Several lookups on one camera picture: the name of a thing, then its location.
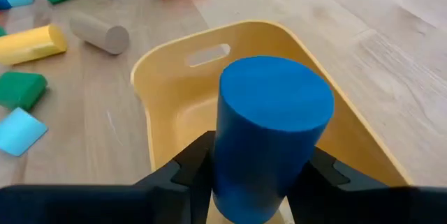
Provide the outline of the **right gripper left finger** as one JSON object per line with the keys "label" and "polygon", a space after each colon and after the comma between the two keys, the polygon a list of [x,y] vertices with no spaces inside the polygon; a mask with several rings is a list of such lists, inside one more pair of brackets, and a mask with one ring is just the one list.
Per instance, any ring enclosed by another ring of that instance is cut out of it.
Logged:
{"label": "right gripper left finger", "polygon": [[146,190],[149,224],[206,224],[214,131],[207,131],[135,185]]}

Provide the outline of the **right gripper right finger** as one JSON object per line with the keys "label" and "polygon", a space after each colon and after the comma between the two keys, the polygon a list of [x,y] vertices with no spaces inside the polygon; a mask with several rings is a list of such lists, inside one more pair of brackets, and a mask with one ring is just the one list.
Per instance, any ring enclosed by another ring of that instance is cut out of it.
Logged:
{"label": "right gripper right finger", "polygon": [[288,201],[297,224],[343,223],[351,208],[347,193],[386,187],[317,147],[289,190]]}

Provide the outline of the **long blue cylinder block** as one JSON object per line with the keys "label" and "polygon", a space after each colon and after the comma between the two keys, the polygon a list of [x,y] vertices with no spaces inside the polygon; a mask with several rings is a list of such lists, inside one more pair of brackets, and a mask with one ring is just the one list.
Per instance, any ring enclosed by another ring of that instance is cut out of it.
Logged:
{"label": "long blue cylinder block", "polygon": [[247,57],[219,78],[214,203],[235,224],[270,220],[335,111],[329,84],[296,61]]}

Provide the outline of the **yellow plastic bin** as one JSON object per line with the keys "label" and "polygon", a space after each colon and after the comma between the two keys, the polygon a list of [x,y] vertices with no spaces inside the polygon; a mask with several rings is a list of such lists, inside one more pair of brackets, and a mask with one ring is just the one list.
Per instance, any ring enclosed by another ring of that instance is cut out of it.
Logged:
{"label": "yellow plastic bin", "polygon": [[315,148],[387,186],[410,180],[384,143],[310,51],[285,27],[245,21],[153,48],[131,73],[145,107],[149,156],[160,168],[207,131],[217,129],[219,78],[239,59],[270,56],[305,65],[330,86],[335,111]]}

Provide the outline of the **long plain wood cylinder block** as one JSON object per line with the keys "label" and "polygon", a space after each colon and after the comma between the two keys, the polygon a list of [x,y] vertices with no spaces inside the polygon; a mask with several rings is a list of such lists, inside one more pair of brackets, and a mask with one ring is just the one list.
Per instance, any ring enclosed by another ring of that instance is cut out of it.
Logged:
{"label": "long plain wood cylinder block", "polygon": [[76,13],[71,16],[69,26],[79,39],[110,54],[121,54],[129,46],[129,32],[121,25],[109,24],[94,16]]}

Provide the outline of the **long yellow cylinder block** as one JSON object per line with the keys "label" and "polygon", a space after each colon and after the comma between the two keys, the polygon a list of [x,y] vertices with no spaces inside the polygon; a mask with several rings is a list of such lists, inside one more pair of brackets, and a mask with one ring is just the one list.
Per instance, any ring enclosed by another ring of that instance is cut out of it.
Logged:
{"label": "long yellow cylinder block", "polygon": [[61,29],[55,24],[0,37],[0,64],[12,66],[67,50]]}

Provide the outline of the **light blue half-round block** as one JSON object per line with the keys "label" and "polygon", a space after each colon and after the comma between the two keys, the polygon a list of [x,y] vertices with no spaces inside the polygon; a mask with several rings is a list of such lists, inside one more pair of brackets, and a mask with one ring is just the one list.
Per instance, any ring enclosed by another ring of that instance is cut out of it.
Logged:
{"label": "light blue half-round block", "polygon": [[45,124],[17,107],[0,121],[0,150],[12,156],[21,156],[47,130]]}

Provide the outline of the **green half-round block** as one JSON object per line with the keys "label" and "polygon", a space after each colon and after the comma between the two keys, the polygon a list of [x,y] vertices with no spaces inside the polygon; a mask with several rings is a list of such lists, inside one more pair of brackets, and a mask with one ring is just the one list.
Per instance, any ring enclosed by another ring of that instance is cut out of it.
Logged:
{"label": "green half-round block", "polygon": [[41,74],[8,71],[0,75],[0,106],[30,110],[45,93],[47,80]]}

